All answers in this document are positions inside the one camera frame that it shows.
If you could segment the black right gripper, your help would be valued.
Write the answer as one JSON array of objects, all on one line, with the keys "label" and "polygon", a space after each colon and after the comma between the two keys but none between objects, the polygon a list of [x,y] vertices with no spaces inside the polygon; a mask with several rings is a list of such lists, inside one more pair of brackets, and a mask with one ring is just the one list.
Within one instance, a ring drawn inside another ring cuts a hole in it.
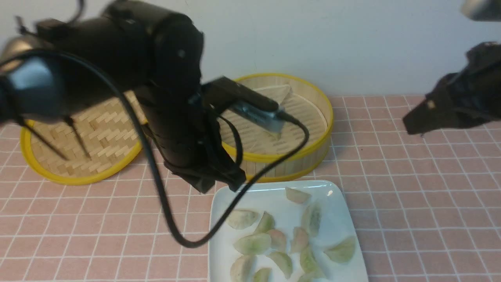
[{"label": "black right gripper", "polygon": [[402,121],[410,135],[469,129],[501,119],[501,47],[483,42],[466,54],[467,66],[442,77]]}]

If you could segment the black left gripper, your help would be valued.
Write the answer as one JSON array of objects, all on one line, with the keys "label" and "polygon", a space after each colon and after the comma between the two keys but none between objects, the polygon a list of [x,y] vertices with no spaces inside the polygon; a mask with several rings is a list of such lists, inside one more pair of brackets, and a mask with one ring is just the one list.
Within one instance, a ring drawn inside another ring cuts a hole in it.
[{"label": "black left gripper", "polygon": [[173,94],[153,85],[135,89],[147,123],[143,131],[152,139],[163,163],[197,191],[207,193],[216,181],[237,191],[245,172],[224,150],[217,115],[200,94]]}]

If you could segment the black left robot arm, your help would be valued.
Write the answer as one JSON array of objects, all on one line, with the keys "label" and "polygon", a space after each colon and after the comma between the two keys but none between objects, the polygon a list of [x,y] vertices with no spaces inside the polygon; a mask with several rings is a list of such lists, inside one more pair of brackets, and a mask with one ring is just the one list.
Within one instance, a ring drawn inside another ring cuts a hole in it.
[{"label": "black left robot arm", "polygon": [[241,159],[224,150],[218,117],[245,91],[220,77],[201,83],[204,35],[191,19],[142,1],[115,0],[96,18],[53,18],[9,41],[1,59],[1,123],[57,123],[133,91],[164,165],[199,192],[237,191]]}]

